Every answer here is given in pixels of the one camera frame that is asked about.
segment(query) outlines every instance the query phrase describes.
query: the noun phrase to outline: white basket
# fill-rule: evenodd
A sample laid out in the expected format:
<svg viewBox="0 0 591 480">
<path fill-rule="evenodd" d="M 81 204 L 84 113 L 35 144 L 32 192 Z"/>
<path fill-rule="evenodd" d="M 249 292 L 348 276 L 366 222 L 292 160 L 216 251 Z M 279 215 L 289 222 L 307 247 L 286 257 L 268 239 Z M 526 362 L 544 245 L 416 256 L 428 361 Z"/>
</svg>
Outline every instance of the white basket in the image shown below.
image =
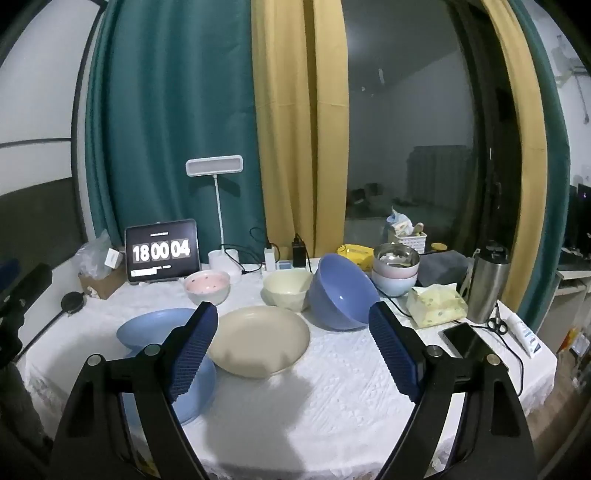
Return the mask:
<svg viewBox="0 0 591 480">
<path fill-rule="evenodd" d="M 396 236 L 392 232 L 388 232 L 388 242 L 400 242 L 407 247 L 414 248 L 420 254 L 423 254 L 425 253 L 427 234 L 421 233 L 417 236 Z"/>
</svg>

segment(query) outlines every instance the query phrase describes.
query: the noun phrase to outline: number 04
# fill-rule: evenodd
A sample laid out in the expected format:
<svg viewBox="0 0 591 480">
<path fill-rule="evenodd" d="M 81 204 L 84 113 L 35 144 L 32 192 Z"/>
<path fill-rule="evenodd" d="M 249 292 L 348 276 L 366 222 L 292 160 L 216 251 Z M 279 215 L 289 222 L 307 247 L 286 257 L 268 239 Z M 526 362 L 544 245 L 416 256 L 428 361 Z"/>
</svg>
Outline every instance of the number 04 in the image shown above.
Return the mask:
<svg viewBox="0 0 591 480">
<path fill-rule="evenodd" d="M 170 253 L 172 253 L 174 258 L 178 258 L 181 255 L 186 257 L 191 256 L 191 249 L 189 248 L 189 240 L 183 240 L 183 243 L 179 242 L 178 240 L 173 240 L 170 242 Z"/>
</svg>

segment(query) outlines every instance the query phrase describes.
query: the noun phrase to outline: digital clock display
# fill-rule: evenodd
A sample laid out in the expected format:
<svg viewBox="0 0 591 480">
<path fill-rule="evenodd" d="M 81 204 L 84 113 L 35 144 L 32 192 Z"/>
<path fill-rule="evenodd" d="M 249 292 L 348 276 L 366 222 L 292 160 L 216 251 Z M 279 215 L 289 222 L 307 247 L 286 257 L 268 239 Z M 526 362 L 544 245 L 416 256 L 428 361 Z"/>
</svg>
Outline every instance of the digital clock display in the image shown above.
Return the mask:
<svg viewBox="0 0 591 480">
<path fill-rule="evenodd" d="M 170 258 L 186 258 L 191 256 L 189 239 L 181 238 L 170 242 L 153 242 L 151 244 L 136 244 L 131 251 L 134 254 L 134 263 L 143 263 L 156 260 L 168 260 Z"/>
<path fill-rule="evenodd" d="M 131 283 L 186 277 L 201 266 L 195 220 L 130 227 L 125 252 Z"/>
</svg>

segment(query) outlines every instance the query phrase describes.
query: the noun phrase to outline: black round object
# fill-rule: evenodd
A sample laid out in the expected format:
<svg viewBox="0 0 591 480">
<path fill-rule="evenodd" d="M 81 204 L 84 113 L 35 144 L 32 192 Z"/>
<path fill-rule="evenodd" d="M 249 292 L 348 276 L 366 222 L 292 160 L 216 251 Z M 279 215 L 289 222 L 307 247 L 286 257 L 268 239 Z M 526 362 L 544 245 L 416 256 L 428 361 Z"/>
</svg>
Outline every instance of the black round object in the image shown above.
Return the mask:
<svg viewBox="0 0 591 480">
<path fill-rule="evenodd" d="M 81 311 L 83 306 L 84 295 L 79 291 L 66 293 L 61 300 L 61 309 L 69 315 Z"/>
</svg>

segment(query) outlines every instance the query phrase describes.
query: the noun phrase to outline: black power adapter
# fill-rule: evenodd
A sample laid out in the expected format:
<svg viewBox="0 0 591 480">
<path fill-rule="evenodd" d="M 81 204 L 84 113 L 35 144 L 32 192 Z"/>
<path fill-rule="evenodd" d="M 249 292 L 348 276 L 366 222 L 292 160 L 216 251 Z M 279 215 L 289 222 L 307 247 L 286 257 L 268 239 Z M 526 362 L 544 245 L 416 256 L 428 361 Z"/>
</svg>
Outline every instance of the black power adapter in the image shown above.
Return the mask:
<svg viewBox="0 0 591 480">
<path fill-rule="evenodd" d="M 306 266 L 306 244 L 297 234 L 291 243 L 291 253 L 291 263 L 293 264 L 294 268 Z"/>
</svg>

